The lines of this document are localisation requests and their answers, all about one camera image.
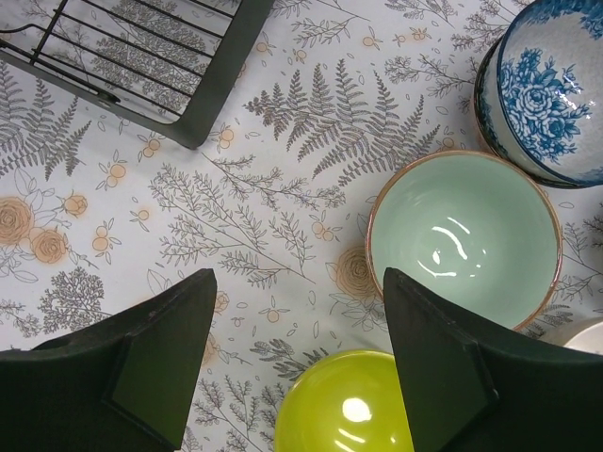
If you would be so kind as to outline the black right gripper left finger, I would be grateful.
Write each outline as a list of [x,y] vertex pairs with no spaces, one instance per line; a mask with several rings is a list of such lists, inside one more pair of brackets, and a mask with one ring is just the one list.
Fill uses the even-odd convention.
[[201,269],[31,350],[1,354],[4,451],[176,451],[217,295]]

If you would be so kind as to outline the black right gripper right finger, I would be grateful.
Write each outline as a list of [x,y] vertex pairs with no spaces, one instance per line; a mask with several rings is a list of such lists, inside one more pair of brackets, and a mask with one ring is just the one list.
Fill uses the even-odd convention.
[[415,450],[601,450],[601,356],[508,330],[395,268],[383,301]]

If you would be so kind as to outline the yellow-green bowl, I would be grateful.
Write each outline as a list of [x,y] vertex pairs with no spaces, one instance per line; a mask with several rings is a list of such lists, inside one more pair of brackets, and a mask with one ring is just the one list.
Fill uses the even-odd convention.
[[310,366],[278,411],[276,452],[412,451],[392,354],[350,350]]

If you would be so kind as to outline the beige tan bowl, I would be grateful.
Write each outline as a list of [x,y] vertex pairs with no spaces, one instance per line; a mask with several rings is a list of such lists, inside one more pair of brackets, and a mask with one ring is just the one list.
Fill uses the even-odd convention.
[[602,318],[583,320],[567,328],[563,345],[578,351],[601,355],[603,351]]

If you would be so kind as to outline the celadon green bowl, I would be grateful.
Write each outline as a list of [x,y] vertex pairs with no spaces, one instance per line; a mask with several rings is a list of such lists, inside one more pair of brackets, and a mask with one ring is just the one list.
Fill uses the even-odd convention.
[[385,184],[369,215],[366,257],[380,293],[392,267],[519,331],[552,297],[562,232],[544,191],[517,167],[488,153],[448,151]]

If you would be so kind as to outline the white blue patterned bowl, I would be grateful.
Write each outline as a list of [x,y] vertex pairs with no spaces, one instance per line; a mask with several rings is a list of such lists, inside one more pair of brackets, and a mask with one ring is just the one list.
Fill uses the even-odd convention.
[[498,47],[497,91],[541,178],[601,184],[601,2],[534,1],[521,10]]

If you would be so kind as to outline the floral brown leaf bowl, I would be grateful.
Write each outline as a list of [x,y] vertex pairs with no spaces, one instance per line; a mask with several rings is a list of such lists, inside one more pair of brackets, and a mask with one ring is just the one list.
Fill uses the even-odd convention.
[[497,92],[497,50],[502,38],[495,41],[479,66],[473,92],[473,109],[481,140],[498,157],[516,165],[541,183],[554,178],[527,156],[515,141],[501,111]]

